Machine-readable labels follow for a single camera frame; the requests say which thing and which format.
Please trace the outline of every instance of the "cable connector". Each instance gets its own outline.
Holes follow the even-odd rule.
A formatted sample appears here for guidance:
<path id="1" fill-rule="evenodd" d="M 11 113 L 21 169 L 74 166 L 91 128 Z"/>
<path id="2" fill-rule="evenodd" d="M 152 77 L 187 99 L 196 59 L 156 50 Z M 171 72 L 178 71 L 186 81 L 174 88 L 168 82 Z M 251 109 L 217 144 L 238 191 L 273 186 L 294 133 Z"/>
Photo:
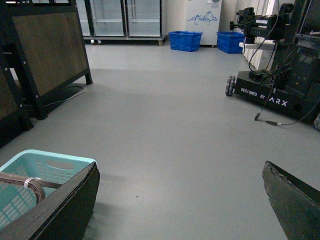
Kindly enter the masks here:
<path id="1" fill-rule="evenodd" d="M 279 123 L 279 122 L 276 122 L 276 121 L 268 121 L 268 120 L 266 120 L 265 122 L 267 124 L 272 125 L 272 126 L 281 126 L 282 125 L 282 123 Z"/>
<path id="2" fill-rule="evenodd" d="M 256 114 L 256 116 L 254 117 L 254 120 L 255 120 L 255 121 L 258 121 L 258 118 L 260 117 L 261 112 L 262 112 L 262 110 L 260 110 L 260 111 Z"/>

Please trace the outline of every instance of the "light blue plastic basket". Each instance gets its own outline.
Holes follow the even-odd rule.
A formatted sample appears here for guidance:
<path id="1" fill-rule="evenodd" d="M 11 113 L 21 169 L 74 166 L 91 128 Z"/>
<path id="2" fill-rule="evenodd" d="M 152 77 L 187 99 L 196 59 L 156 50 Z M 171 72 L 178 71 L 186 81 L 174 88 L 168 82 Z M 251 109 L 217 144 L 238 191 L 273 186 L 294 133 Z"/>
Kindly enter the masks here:
<path id="1" fill-rule="evenodd" d="M 25 150 L 0 167 L 0 172 L 64 184 L 95 160 L 39 150 Z M 45 196 L 55 189 L 44 187 Z M 36 205 L 34 193 L 23 186 L 0 183 L 0 229 Z"/>

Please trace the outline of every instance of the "white wall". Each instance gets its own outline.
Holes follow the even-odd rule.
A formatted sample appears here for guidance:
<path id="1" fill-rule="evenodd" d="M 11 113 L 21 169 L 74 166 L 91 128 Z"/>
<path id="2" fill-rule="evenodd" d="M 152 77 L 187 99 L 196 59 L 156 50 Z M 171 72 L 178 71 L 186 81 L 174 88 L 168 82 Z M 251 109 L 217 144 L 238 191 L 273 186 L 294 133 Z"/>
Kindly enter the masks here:
<path id="1" fill-rule="evenodd" d="M 185 30 L 185 11 L 188 0 L 167 0 L 167 29 L 168 32 Z M 237 0 L 222 0 L 220 16 L 220 32 L 229 31 L 229 22 L 236 14 Z"/>

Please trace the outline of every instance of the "glass door refrigerator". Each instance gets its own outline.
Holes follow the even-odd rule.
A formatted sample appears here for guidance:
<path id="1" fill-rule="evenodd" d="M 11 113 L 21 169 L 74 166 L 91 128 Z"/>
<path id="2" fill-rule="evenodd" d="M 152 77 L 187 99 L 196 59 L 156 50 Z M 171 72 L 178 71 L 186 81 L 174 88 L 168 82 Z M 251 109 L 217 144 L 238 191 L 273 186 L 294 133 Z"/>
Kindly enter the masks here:
<path id="1" fill-rule="evenodd" d="M 94 39 L 153 40 L 162 45 L 166 0 L 90 0 Z"/>

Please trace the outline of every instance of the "mountain graphic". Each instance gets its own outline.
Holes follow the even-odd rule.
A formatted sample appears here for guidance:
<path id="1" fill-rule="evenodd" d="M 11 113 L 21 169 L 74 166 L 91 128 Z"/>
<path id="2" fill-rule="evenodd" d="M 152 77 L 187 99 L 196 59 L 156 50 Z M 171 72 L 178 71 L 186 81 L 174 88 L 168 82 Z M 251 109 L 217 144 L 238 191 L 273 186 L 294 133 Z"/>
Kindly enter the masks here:
<path id="1" fill-rule="evenodd" d="M 188 19 L 188 21 L 194 21 L 194 24 L 198 25 L 199 22 L 206 22 L 207 24 L 210 24 L 212 21 L 218 21 L 218 19 L 213 15 L 211 11 L 208 11 L 204 16 L 196 15 L 191 19 Z"/>

